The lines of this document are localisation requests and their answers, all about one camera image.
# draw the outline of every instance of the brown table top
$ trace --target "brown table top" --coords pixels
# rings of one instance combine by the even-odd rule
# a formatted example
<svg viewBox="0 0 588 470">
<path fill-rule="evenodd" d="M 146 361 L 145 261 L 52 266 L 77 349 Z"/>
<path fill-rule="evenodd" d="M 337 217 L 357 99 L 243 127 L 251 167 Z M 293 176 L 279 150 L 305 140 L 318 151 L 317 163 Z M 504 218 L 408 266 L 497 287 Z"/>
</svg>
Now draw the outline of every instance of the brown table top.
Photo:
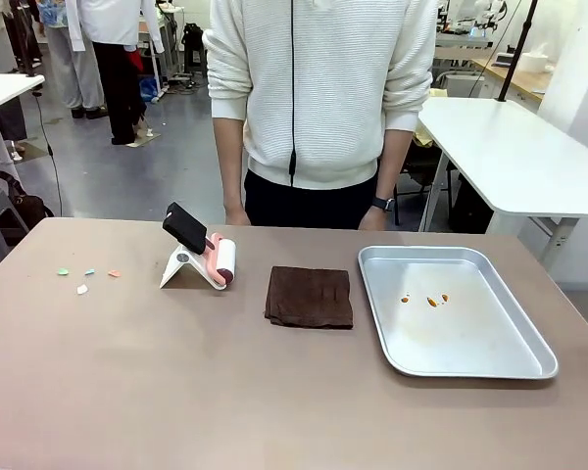
<svg viewBox="0 0 588 470">
<path fill-rule="evenodd" d="M 155 222 L 46 220 L 0 264 L 0 467 L 588 469 L 588 324 L 517 240 L 219 231 L 238 247 L 222 293 L 188 266 L 158 288 L 176 243 Z M 559 377 L 399 374 L 357 266 L 375 244 L 484 253 L 558 356 Z M 271 326 L 275 264 L 348 269 L 355 328 Z"/>
<path fill-rule="evenodd" d="M 475 64 L 485 68 L 485 71 L 490 75 L 500 80 L 505 80 L 509 69 L 506 67 L 493 66 L 492 64 L 495 60 L 496 59 L 493 59 L 488 63 L 488 59 L 472 59 Z M 548 71 L 532 73 L 530 71 L 516 70 L 514 72 L 514 76 L 512 77 L 511 87 L 515 88 L 523 95 L 531 98 L 533 101 L 542 103 L 544 94 L 534 93 L 534 90 L 546 91 L 547 88 L 549 88 L 552 77 L 553 74 Z"/>
</svg>

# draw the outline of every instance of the black pants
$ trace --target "black pants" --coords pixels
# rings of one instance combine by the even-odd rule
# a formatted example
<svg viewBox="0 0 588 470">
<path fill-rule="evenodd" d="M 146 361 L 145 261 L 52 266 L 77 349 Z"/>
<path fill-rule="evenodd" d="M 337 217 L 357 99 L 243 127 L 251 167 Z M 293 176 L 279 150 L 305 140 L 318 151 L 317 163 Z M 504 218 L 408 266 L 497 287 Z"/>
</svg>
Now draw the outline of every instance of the black pants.
<svg viewBox="0 0 588 470">
<path fill-rule="evenodd" d="M 24 9 L 24 15 L 26 24 L 24 25 L 24 35 L 26 37 L 26 50 L 31 59 L 41 59 L 41 51 L 39 50 L 39 44 L 34 32 L 32 32 L 32 18 L 30 13 Z M 18 65 L 24 64 L 24 51 L 20 47 L 20 39 L 18 38 L 18 28 L 16 27 L 16 21 L 13 18 L 2 17 L 4 19 L 4 26 L 7 28 L 7 34 L 9 35 L 9 41 L 11 42 L 11 48 L 13 49 L 13 55 L 18 61 Z"/>
<path fill-rule="evenodd" d="M 129 144 L 135 141 L 133 126 L 146 112 L 139 91 L 137 69 L 124 46 L 100 42 L 93 44 L 114 143 Z"/>
<path fill-rule="evenodd" d="M 248 171 L 244 189 L 253 225 L 357 230 L 372 205 L 376 177 L 347 188 L 313 190 L 275 184 Z"/>
<path fill-rule="evenodd" d="M 26 124 L 19 96 L 0 105 L 0 133 L 4 140 L 26 139 Z"/>
</svg>

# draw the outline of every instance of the silver baking tray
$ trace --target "silver baking tray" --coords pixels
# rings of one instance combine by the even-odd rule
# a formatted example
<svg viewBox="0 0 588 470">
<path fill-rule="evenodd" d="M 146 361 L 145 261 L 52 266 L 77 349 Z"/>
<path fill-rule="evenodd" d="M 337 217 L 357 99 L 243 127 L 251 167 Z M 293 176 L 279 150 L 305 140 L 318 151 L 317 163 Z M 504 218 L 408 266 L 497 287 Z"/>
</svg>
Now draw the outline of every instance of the silver baking tray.
<svg viewBox="0 0 588 470">
<path fill-rule="evenodd" d="M 381 347 L 399 371 L 528 380 L 558 374 L 549 345 L 480 252 L 367 247 L 359 262 Z"/>
</svg>

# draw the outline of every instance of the brown towel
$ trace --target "brown towel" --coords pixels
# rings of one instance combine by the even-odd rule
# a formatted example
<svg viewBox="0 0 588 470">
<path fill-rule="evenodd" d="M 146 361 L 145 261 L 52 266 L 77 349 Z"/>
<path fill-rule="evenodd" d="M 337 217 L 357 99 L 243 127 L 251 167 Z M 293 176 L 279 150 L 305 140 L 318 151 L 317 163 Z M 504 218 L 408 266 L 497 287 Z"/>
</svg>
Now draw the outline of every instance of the brown towel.
<svg viewBox="0 0 588 470">
<path fill-rule="evenodd" d="M 275 266 L 264 316 L 273 325 L 350 330 L 350 290 L 347 271 Z"/>
</svg>

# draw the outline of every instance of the gray floor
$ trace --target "gray floor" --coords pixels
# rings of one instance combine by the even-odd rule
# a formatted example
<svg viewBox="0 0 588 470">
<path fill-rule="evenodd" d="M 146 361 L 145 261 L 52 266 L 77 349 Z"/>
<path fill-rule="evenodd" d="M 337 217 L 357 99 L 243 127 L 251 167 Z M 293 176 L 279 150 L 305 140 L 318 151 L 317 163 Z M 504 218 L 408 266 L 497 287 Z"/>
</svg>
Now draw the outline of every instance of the gray floor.
<svg viewBox="0 0 588 470">
<path fill-rule="evenodd" d="M 48 56 L 45 67 L 49 69 Z M 44 127 L 55 156 L 63 215 L 76 217 L 162 220 L 165 209 L 177 201 L 205 223 L 223 223 L 221 182 L 205 87 L 193 95 L 167 95 L 150 105 L 149 124 L 162 136 L 130 149 L 111 145 L 107 119 L 73 120 L 60 103 L 52 73 L 39 99 Z M 39 111 L 28 93 L 22 97 L 28 142 L 46 148 Z M 50 158 L 24 160 L 17 165 L 22 184 L 41 196 L 59 214 L 59 200 Z M 457 176 L 454 189 L 458 189 Z M 402 175 L 400 191 L 419 185 Z M 401 225 L 388 220 L 388 229 L 416 231 L 426 195 L 399 199 Z M 446 198 L 440 199 L 432 230 L 450 231 Z M 588 292 L 566 292 L 588 320 Z"/>
</svg>

